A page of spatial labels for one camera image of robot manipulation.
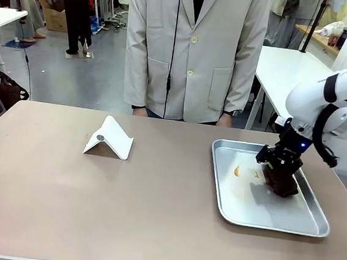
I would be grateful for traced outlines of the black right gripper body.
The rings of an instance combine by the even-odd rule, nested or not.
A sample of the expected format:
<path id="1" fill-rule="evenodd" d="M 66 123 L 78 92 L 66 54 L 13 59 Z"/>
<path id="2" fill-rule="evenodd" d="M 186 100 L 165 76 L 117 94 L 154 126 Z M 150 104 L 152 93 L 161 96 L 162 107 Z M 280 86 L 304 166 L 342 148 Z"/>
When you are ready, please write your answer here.
<path id="1" fill-rule="evenodd" d="M 276 146 L 301 155 L 309 148 L 310 130 L 311 127 L 305 122 L 296 118 L 287 118 Z"/>

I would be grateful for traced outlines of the person's left hand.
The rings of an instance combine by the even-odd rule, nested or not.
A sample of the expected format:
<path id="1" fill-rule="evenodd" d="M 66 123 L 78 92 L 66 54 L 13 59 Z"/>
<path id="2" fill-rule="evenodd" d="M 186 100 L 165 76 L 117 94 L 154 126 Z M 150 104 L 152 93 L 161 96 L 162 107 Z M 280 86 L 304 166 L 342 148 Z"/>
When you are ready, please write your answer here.
<path id="1" fill-rule="evenodd" d="M 216 126 L 219 127 L 232 127 L 233 123 L 233 117 L 232 115 L 223 113 L 220 117 L 220 119 L 217 121 Z"/>

